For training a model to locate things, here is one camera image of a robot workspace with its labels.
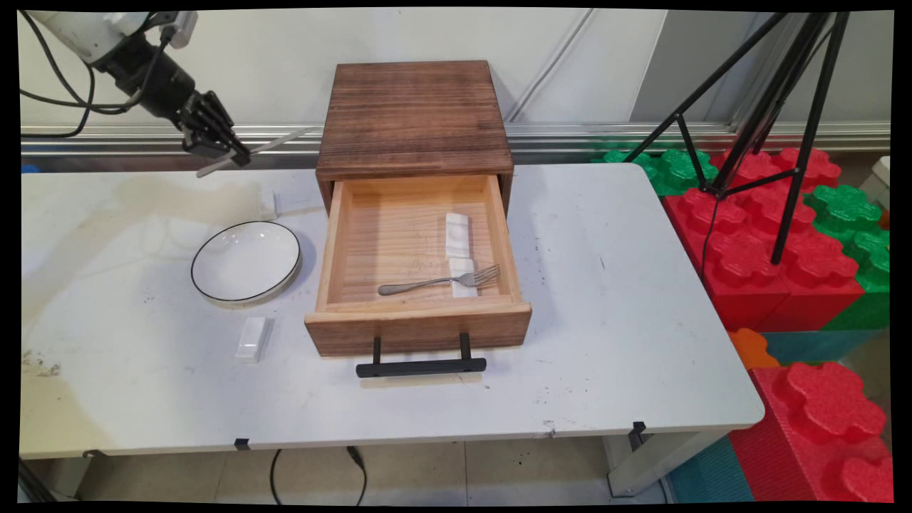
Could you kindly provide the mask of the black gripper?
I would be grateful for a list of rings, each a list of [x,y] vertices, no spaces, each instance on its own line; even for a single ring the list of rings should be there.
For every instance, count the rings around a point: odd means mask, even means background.
[[[121,114],[140,106],[154,117],[169,120],[182,131],[182,149],[190,155],[223,160],[240,167],[251,162],[251,152],[234,134],[234,123],[214,91],[195,90],[195,81],[143,32],[118,42],[93,63],[93,68],[115,79],[127,95],[123,104],[97,107],[98,113]],[[185,108],[191,102],[191,115]]]

